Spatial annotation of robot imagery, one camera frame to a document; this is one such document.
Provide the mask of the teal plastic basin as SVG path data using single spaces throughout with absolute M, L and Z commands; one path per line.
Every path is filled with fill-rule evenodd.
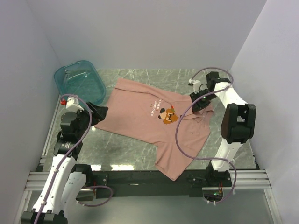
M 106 87 L 101 77 L 87 60 L 61 67 L 55 72 L 54 80 L 60 95 L 77 95 L 95 105 L 100 105 L 106 96 Z

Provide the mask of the pink t shirt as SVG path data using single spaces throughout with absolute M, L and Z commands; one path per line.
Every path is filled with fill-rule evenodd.
M 175 181 L 210 135 L 213 107 L 193 113 L 187 95 L 118 78 L 97 129 L 156 145 L 155 166 Z

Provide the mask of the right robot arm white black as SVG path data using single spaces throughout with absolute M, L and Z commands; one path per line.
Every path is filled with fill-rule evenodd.
M 222 141 L 215 155 L 217 159 L 209 162 L 205 174 L 206 183 L 216 186 L 228 178 L 228 162 L 231 162 L 239 148 L 253 137 L 256 106 L 244 101 L 234 90 L 229 78 L 220 78 L 216 71 L 206 75 L 205 89 L 201 88 L 203 84 L 198 80 L 190 79 L 189 85 L 194 90 L 190 94 L 193 113 L 207 108 L 214 98 L 218 98 L 225 107 L 221 124 Z

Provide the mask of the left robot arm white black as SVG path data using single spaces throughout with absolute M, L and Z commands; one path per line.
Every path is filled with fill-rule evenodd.
M 32 210 L 23 212 L 22 224 L 66 224 L 67 207 L 82 188 L 92 185 L 91 166 L 78 164 L 77 159 L 83 138 L 90 127 L 105 119 L 108 107 L 90 102 L 87 106 L 61 116 L 49 175 Z

